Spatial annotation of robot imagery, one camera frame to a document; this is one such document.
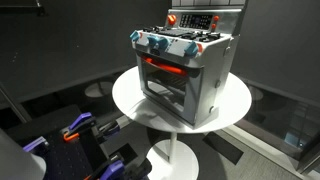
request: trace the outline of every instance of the knob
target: knob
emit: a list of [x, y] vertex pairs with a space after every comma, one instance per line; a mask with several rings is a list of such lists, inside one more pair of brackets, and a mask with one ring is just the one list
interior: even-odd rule
[[140, 35], [137, 31], [134, 31], [131, 35], [130, 35], [130, 39], [133, 42], [137, 42], [138, 39], [140, 38]]
[[186, 48], [184, 48], [184, 52], [188, 56], [195, 56], [198, 53], [198, 45], [192, 41]]
[[156, 37], [156, 36], [148, 36], [147, 38], [149, 40], [149, 45], [150, 46], [156, 45], [158, 43], [158, 40], [159, 40], [159, 38]]
[[165, 37], [161, 38], [158, 40], [159, 48], [160, 49], [165, 49], [169, 45], [169, 40]]
[[175, 15], [168, 15], [168, 23], [170, 25], [174, 25], [177, 21], [177, 17]]

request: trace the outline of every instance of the toy stove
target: toy stove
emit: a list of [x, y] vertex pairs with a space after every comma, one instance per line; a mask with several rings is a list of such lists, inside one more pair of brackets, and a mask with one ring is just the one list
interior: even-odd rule
[[134, 31], [146, 97], [194, 126], [218, 113], [241, 9], [169, 10], [164, 27]]

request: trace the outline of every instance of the table pedestal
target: table pedestal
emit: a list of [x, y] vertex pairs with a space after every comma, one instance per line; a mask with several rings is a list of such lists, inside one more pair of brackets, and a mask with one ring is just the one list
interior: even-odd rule
[[152, 164], [150, 180], [196, 180], [198, 177], [197, 157], [189, 146], [177, 141], [177, 133], [171, 133], [171, 140], [155, 144], [147, 158]]

